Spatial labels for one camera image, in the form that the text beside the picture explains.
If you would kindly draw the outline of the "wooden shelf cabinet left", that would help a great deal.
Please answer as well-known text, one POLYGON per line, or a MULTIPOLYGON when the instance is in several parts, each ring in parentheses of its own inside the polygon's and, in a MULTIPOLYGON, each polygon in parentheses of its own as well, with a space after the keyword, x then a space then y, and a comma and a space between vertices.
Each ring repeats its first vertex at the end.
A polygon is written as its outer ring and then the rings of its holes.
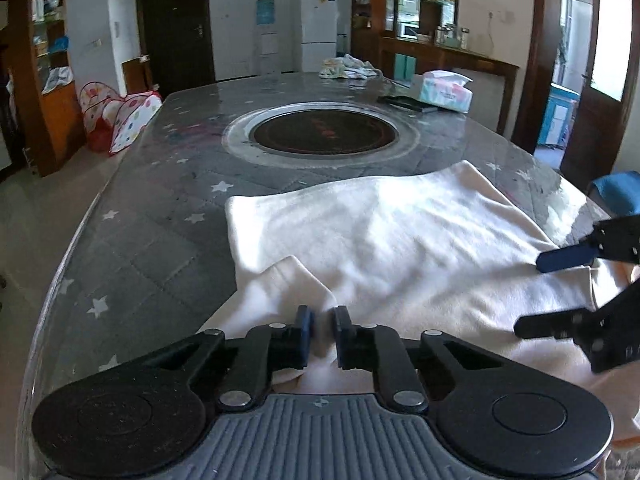
POLYGON ((65 0, 8 0, 8 63, 26 153, 40 176, 60 170, 86 133, 70 65, 65 0))

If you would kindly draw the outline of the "polka dot play tent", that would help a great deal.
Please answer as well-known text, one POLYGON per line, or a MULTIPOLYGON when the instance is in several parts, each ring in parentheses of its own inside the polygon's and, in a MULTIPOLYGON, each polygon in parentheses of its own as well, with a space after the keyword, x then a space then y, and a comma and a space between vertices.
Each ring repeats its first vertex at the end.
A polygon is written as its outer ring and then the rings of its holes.
POLYGON ((85 84, 79 95, 90 151, 115 155, 137 140, 162 106, 155 91, 120 96, 99 81, 85 84))

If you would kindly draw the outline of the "white cream garment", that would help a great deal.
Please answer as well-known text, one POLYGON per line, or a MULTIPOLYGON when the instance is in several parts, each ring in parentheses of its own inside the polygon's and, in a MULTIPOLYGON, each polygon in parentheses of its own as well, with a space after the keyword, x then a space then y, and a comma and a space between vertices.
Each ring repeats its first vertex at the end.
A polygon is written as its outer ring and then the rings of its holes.
POLYGON ((473 165, 414 177, 365 177, 226 205, 235 293, 208 319, 228 337, 291 322, 301 306, 316 317, 304 370, 274 375, 281 392, 372 390, 361 370, 337 366, 331 312, 416 339, 442 330, 594 393, 614 418, 614 441, 639 439, 639 367, 593 373, 568 340, 521 340, 523 315, 603 306, 636 276, 596 262, 540 273, 552 248, 544 231, 473 165))

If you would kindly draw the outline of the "white refrigerator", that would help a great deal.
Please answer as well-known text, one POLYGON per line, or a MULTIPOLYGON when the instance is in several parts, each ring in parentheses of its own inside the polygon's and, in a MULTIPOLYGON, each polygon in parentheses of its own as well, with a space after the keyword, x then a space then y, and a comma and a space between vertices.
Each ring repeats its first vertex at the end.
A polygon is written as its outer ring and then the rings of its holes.
POLYGON ((318 73, 337 50, 337 0, 299 0, 299 65, 318 73))

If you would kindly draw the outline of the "wooden side table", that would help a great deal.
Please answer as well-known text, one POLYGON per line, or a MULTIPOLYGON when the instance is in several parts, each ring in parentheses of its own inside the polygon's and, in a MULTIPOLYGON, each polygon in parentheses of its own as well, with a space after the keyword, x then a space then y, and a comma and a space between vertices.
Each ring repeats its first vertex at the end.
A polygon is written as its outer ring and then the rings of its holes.
POLYGON ((476 72, 502 77, 504 86, 497 132, 499 134, 506 132, 506 122, 508 121, 512 104, 516 75, 520 69, 517 65, 498 61, 470 51, 437 47, 434 44, 420 44, 417 41, 381 35, 378 37, 378 68, 382 70, 383 75, 387 78, 393 76, 396 54, 415 58, 416 68, 419 72, 463 68, 464 70, 475 70, 476 72))

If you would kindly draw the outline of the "floral crumpled cloth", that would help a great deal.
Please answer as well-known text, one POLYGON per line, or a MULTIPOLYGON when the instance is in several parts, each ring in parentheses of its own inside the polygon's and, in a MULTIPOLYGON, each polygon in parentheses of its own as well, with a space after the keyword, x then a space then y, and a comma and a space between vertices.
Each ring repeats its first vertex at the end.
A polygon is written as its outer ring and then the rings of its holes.
POLYGON ((350 54, 339 58, 327 58, 323 61, 319 77, 323 79, 358 79, 378 78, 382 73, 370 62, 361 61, 350 54))

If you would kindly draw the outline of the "tissue box pastel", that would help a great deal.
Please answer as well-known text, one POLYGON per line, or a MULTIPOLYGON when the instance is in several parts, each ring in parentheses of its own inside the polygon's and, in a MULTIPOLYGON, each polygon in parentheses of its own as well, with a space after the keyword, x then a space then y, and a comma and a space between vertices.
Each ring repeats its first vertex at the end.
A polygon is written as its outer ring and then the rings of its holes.
POLYGON ((473 92, 466 86, 472 79, 450 72, 449 70, 431 70, 417 80, 418 100, 444 110, 468 114, 473 92))

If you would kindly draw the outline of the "round black induction cooktop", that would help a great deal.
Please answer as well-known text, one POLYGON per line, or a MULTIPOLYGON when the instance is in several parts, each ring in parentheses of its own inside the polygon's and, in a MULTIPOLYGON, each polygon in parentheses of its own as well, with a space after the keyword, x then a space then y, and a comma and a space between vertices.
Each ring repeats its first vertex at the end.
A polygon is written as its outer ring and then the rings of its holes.
POLYGON ((222 134, 226 151, 284 169, 341 168, 409 154, 420 132, 403 114, 356 102, 298 102, 253 110, 222 134))

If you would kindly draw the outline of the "wooden display cabinet right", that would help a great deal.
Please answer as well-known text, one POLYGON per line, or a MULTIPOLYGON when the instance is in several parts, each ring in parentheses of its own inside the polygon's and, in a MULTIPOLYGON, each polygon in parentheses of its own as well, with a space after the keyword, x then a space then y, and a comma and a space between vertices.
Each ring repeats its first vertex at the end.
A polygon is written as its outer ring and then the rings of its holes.
POLYGON ((349 53, 376 64, 382 37, 435 41, 458 17, 459 0, 352 0, 349 53))

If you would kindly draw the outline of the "blue cloth chair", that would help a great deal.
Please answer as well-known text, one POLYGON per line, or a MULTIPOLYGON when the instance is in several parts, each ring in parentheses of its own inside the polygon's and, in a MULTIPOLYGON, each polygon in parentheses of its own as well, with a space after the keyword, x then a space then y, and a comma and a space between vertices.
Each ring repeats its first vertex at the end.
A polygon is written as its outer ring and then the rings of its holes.
POLYGON ((624 171, 597 178, 587 194, 613 217, 634 216, 640 211, 640 174, 624 171))

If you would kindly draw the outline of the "dark wooden door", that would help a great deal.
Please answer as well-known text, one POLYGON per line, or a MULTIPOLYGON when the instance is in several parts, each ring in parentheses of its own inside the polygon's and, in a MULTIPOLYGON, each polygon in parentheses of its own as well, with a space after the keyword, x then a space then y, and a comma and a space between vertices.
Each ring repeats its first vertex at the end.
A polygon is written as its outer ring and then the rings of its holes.
POLYGON ((216 80, 209 0, 136 0, 141 53, 160 95, 216 80))

